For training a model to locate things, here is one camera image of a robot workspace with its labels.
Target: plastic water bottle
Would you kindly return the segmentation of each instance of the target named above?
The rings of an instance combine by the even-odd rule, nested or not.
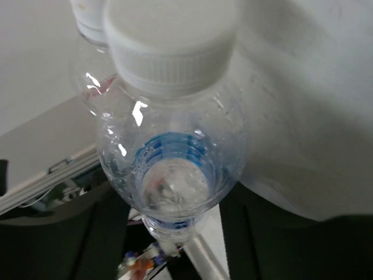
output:
[[[227,75],[229,0],[108,0],[118,71],[96,118],[102,167],[157,239],[184,242],[239,179],[248,150],[243,92]]]
[[[69,73],[82,104],[94,115],[115,78],[103,30],[105,0],[70,0],[79,38],[72,48]]]

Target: bottle label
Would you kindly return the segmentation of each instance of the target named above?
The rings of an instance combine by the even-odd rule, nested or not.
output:
[[[207,143],[193,135],[178,132],[167,132],[153,137],[140,148],[135,155],[136,162],[150,162],[156,156],[176,156],[185,158],[200,166],[200,159],[205,155]]]
[[[150,219],[152,219],[154,223],[158,224],[159,226],[165,229],[178,230],[178,229],[185,229],[185,228],[195,225],[200,220],[200,218],[201,217],[199,216],[197,218],[182,220],[180,222],[165,222],[163,220],[158,220],[155,218],[150,218]]]

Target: bottle cap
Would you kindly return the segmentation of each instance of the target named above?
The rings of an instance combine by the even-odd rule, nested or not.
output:
[[[198,92],[226,72],[238,16],[232,0],[108,0],[104,30],[123,80],[148,93]]]
[[[70,0],[79,32],[88,40],[106,43],[103,30],[105,0]]]

